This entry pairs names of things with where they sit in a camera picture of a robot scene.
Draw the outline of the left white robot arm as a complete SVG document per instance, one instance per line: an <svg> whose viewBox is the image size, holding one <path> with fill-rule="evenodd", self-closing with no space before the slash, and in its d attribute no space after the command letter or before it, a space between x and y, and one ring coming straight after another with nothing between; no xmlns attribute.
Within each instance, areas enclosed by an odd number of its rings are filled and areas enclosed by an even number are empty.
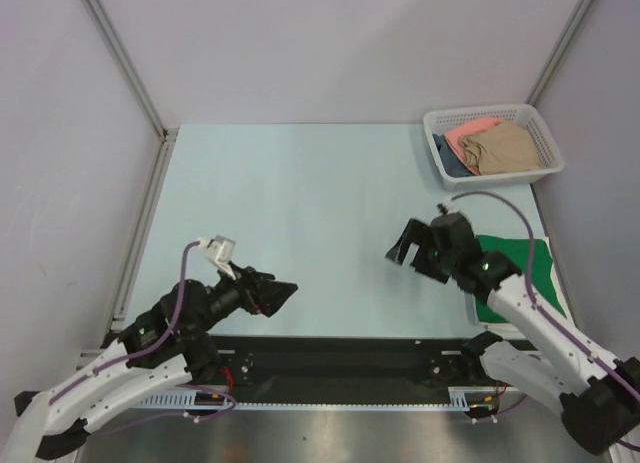
<svg viewBox="0 0 640 463"><path fill-rule="evenodd" d="M4 462L55 460L146 397L181 385L204 385L223 365L209 334L237 310L271 317L298 290L252 267L221 274L214 286L180 278L91 363L58 386L14 399L18 419Z"/></svg>

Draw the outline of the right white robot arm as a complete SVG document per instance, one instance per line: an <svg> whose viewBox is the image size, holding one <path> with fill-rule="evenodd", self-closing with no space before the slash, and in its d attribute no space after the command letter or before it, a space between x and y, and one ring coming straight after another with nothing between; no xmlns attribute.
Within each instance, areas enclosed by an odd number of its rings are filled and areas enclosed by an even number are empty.
<svg viewBox="0 0 640 463"><path fill-rule="evenodd" d="M429 224L410 219L386 257L401 265L412 246L417 251L410 265L417 273L455 281L541 354L528 356L486 331L472 341L477 350L461 359L469 382L492 378L516 387L558 415L569 436L593 455L638 428L638 359L621 360L582 333L508 255L484 250L464 215L442 214Z"/></svg>

